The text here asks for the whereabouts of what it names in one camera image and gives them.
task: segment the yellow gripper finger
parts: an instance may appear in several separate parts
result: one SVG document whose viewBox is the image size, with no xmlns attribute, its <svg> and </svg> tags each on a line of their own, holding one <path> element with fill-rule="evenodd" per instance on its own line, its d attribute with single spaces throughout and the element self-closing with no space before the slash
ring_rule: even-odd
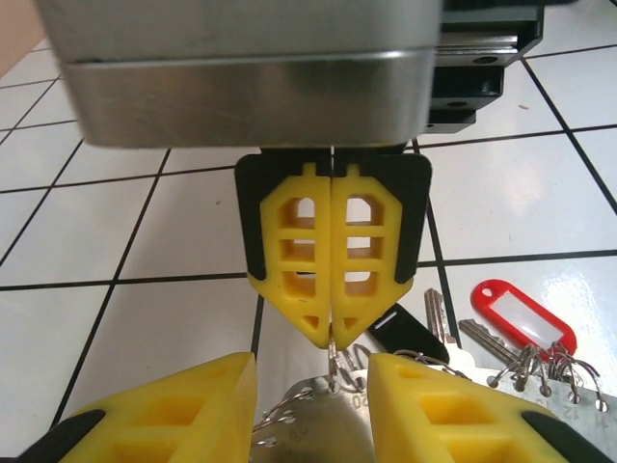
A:
<svg viewBox="0 0 617 463">
<path fill-rule="evenodd" d="M 64 448 L 62 463 L 246 463 L 255 404 L 255 357 L 232 354 L 93 403 L 27 451 Z"/>
<path fill-rule="evenodd" d="M 379 463 L 566 463 L 524 419 L 545 408 L 390 354 L 370 357 Z"/>
<path fill-rule="evenodd" d="M 309 340 L 349 346 L 409 291 L 431 166 L 420 155 L 278 150 L 242 158 L 236 188 L 253 287 Z M 369 209 L 354 220 L 354 202 Z"/>
</svg>

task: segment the metal key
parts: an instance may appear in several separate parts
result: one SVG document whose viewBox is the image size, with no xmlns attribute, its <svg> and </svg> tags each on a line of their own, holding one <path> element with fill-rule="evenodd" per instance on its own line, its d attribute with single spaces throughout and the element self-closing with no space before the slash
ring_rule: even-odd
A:
<svg viewBox="0 0 617 463">
<path fill-rule="evenodd" d="M 518 360 L 519 355 L 506 347 L 502 338 L 492 335 L 485 326 L 477 321 L 473 319 L 461 320 L 459 321 L 459 328 L 461 328 L 463 333 L 501 360 L 506 366 L 512 365 Z"/>
<path fill-rule="evenodd" d="M 443 308 L 443 296 L 435 289 L 430 288 L 424 293 L 424 305 L 428 329 L 445 345 L 450 356 L 450 366 L 463 373 L 475 368 L 473 356 L 461 349 L 450 334 L 447 316 Z"/>
</svg>

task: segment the white tile floor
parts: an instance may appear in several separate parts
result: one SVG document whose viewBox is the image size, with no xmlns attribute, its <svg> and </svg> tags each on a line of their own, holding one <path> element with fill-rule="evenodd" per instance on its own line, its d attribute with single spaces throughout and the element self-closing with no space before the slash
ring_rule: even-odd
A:
<svg viewBox="0 0 617 463">
<path fill-rule="evenodd" d="M 80 145 L 46 48 L 0 79 L 0 456 L 55 416 L 228 352 L 258 348 L 259 409 L 324 373 L 324 353 L 267 303 L 258 310 L 243 276 L 230 166 L 255 149 Z M 459 319 L 479 318 L 471 290 L 507 280 L 574 327 L 579 356 L 613 395 L 616 53 L 609 0 L 550 8 L 545 41 L 508 69 L 504 97 L 477 125 L 420 137 L 434 220 L 402 300 L 425 321 L 433 286 Z"/>
</svg>

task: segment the red plastic key fob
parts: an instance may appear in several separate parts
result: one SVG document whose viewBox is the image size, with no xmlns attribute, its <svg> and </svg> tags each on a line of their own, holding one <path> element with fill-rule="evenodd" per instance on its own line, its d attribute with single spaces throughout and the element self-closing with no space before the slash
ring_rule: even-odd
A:
<svg viewBox="0 0 617 463">
<path fill-rule="evenodd" d="M 577 337 L 570 326 L 507 282 L 482 282 L 473 290 L 471 303 L 520 348 L 534 344 L 549 350 L 559 341 L 570 354 L 577 350 Z"/>
</svg>

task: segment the tile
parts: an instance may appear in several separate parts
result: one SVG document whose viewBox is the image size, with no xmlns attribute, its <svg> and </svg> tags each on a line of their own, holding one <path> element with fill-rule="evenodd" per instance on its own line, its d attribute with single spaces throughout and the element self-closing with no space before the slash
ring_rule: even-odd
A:
<svg viewBox="0 0 617 463">
<path fill-rule="evenodd" d="M 108 395 L 250 351 L 256 299 L 246 279 L 117 286 L 66 415 Z"/>
<path fill-rule="evenodd" d="M 459 133 L 421 135 L 421 146 L 560 130 L 561 125 L 521 63 L 505 71 L 503 96 L 477 112 L 477 122 Z"/>
<path fill-rule="evenodd" d="M 48 87 L 42 83 L 0 89 L 0 129 L 13 128 Z"/>
<path fill-rule="evenodd" d="M 610 192 L 617 196 L 617 128 L 580 132 L 575 136 Z"/>
<path fill-rule="evenodd" d="M 161 177 L 122 277 L 244 271 L 233 171 Z"/>
<path fill-rule="evenodd" d="M 423 153 L 444 259 L 617 246 L 617 217 L 565 135 Z"/>
<path fill-rule="evenodd" d="M 546 8 L 544 38 L 527 56 L 617 43 L 617 9 L 609 0 L 577 0 Z"/>
<path fill-rule="evenodd" d="M 152 182 L 52 190 L 0 267 L 0 285 L 111 279 Z"/>
<path fill-rule="evenodd" d="M 174 148 L 165 172 L 233 166 L 241 157 L 256 153 L 259 153 L 259 148 Z"/>
<path fill-rule="evenodd" d="M 80 139 L 77 123 L 13 131 L 0 145 L 0 190 L 50 185 Z"/>
<path fill-rule="evenodd" d="M 35 125 L 38 123 L 57 123 L 61 121 L 74 121 L 75 113 L 70 106 L 67 90 L 63 81 L 57 81 L 49 89 L 49 92 L 40 99 L 37 106 L 19 124 L 20 127 Z"/>
<path fill-rule="evenodd" d="M 23 191 L 0 195 L 0 259 L 13 243 L 44 191 Z"/>
<path fill-rule="evenodd" d="M 165 152 L 165 149 L 117 150 L 84 143 L 58 183 L 156 174 Z"/>
<path fill-rule="evenodd" d="M 51 51 L 28 53 L 9 72 L 0 78 L 0 87 L 55 79 L 60 74 Z"/>
<path fill-rule="evenodd" d="M 529 65 L 570 128 L 617 123 L 617 47 L 538 58 Z"/>
<path fill-rule="evenodd" d="M 49 429 L 107 287 L 0 292 L 0 455 Z"/>
<path fill-rule="evenodd" d="M 49 39 L 43 39 L 42 41 L 40 41 L 39 44 L 32 49 L 32 51 L 44 50 L 45 48 L 51 48 L 51 43 L 49 42 Z"/>
<path fill-rule="evenodd" d="M 617 258 L 597 258 L 466 265 L 448 268 L 447 276 L 457 318 L 476 318 L 493 334 L 498 330 L 471 307 L 471 292 L 493 278 L 516 286 L 572 327 L 578 342 L 575 356 L 598 369 L 603 391 L 617 395 L 616 271 Z M 477 366 L 502 368 L 466 335 L 461 342 Z"/>
<path fill-rule="evenodd" d="M 424 324 L 424 291 L 430 287 L 437 290 L 441 288 L 437 269 L 421 268 L 417 272 L 414 288 L 400 301 L 405 309 Z M 297 382 L 328 372 L 327 352 L 315 347 L 267 302 L 264 304 L 259 339 L 256 418 L 261 412 L 276 405 Z M 367 334 L 362 335 L 358 342 L 373 352 L 379 351 L 379 347 Z"/>
</svg>

